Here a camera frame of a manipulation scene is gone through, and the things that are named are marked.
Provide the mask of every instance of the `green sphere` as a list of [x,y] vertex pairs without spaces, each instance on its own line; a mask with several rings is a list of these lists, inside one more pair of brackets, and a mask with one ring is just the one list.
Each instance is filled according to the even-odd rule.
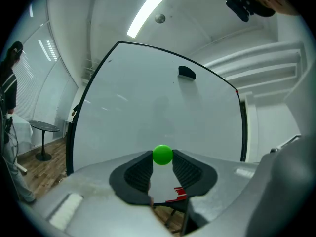
[[173,157],[172,149],[167,145],[159,145],[153,150],[153,160],[159,165],[166,165]]

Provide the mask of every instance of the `black eraser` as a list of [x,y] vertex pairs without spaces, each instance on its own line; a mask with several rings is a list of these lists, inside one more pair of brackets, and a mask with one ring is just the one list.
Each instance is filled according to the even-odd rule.
[[188,80],[192,80],[192,81],[194,81],[197,78],[197,76],[194,73],[194,71],[189,69],[186,66],[180,66],[179,67],[178,77],[181,77],[181,78],[184,78],[184,79],[188,79]]

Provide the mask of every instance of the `black side table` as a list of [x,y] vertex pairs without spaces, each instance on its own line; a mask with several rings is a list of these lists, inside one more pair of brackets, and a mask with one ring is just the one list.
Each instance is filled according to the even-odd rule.
[[51,155],[50,154],[46,154],[45,153],[45,148],[44,148],[44,136],[45,136],[45,132],[59,132],[60,129],[52,124],[48,124],[45,122],[41,122],[41,121],[35,121],[32,120],[30,121],[30,125],[38,130],[41,130],[41,153],[37,153],[35,155],[36,159],[40,160],[40,161],[48,161],[51,159]]

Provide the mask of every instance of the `red marking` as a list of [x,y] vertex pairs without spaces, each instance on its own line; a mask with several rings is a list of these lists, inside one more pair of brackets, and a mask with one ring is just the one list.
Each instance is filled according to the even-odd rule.
[[181,200],[187,199],[187,194],[182,187],[175,187],[173,189],[178,193],[179,196],[177,197],[177,199],[167,200],[166,203],[176,202],[176,201],[181,201]]

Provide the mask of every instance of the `wood plank floor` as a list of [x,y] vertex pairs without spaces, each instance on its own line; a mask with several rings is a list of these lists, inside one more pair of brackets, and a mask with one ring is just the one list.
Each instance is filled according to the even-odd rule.
[[[62,178],[66,178],[66,138],[56,140],[45,145],[46,153],[52,155],[50,161],[39,161],[35,158],[41,152],[41,147],[29,151],[17,160],[20,165],[28,170],[24,179],[37,198],[45,195],[51,188],[59,184]],[[164,224],[170,216],[172,209],[165,206],[156,206],[154,213],[157,219]],[[170,222],[170,231],[178,230],[182,226],[184,214],[176,212]]]

